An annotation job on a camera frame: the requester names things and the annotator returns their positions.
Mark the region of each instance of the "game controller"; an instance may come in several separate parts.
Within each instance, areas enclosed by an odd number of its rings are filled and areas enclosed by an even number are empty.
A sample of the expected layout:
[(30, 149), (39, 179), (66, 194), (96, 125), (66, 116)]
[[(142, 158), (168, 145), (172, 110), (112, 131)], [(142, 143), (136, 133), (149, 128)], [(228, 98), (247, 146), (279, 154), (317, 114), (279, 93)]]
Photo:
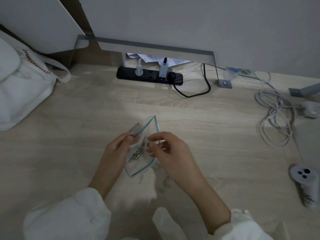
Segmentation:
[(307, 208), (315, 208), (319, 194), (319, 174), (307, 165), (296, 165), (289, 170), (292, 179), (301, 184), (303, 202)]

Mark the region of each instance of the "bag strap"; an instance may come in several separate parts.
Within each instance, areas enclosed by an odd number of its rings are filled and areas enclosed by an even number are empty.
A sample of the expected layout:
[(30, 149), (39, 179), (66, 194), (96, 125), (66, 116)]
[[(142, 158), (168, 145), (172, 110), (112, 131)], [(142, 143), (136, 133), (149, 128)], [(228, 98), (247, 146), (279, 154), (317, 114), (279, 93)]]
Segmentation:
[(51, 76), (53, 76), (53, 78), (56, 78), (58, 79), (60, 82), (62, 83), (67, 83), (71, 80), (71, 73), (70, 71), (68, 70), (68, 68), (66, 68), (63, 64), (61, 64), (60, 62), (54, 60), (54, 59), (51, 59), (51, 58), (48, 58), (48, 57), (45, 57), (43, 55), (40, 55), (42, 60), (47, 63), (47, 64), (50, 64), (50, 65), (53, 65), (55, 67), (58, 67), (66, 72), (68, 72), (68, 74), (64, 77), (64, 78), (59, 78), (56, 74), (54, 74), (52, 71), (50, 72)]

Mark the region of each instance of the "hand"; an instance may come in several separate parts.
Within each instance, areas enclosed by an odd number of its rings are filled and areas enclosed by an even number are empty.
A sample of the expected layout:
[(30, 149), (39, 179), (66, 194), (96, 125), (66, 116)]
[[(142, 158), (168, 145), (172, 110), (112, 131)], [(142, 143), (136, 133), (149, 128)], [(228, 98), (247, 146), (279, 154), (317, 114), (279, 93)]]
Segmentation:
[(88, 188), (96, 189), (104, 200), (126, 163), (129, 147), (137, 143), (130, 133), (124, 133), (106, 145), (96, 173)]
[[(189, 196), (196, 189), (207, 184), (198, 168), (197, 163), (189, 149), (189, 146), (177, 136), (170, 132), (160, 132), (148, 137), (148, 153), (157, 157), (167, 174), (182, 188)], [(165, 140), (159, 144), (154, 141)]]

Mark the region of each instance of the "white shirt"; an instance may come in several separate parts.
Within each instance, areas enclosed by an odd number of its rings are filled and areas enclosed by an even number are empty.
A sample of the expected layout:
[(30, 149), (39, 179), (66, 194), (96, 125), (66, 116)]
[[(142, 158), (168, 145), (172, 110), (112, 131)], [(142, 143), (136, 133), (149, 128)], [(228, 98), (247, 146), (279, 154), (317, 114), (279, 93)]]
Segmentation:
[[(100, 194), (86, 188), (54, 205), (33, 209), (23, 223), (26, 240), (104, 240), (109, 232), (111, 212)], [(187, 240), (181, 227), (166, 208), (158, 208), (152, 218), (163, 240)], [(217, 229), (207, 240), (271, 240), (246, 210), (231, 210), (231, 222)]]

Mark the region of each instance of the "white backpack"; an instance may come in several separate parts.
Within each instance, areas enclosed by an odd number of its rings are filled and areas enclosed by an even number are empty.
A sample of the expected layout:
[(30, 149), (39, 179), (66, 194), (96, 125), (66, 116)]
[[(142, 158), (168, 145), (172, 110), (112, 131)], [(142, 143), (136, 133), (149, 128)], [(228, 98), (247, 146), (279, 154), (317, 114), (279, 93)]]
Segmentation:
[[(45, 63), (68, 74), (58, 78)], [(57, 79), (67, 83), (71, 73), (58, 61), (33, 52), (0, 31), (0, 131), (6, 131), (22, 121), (52, 93)]]

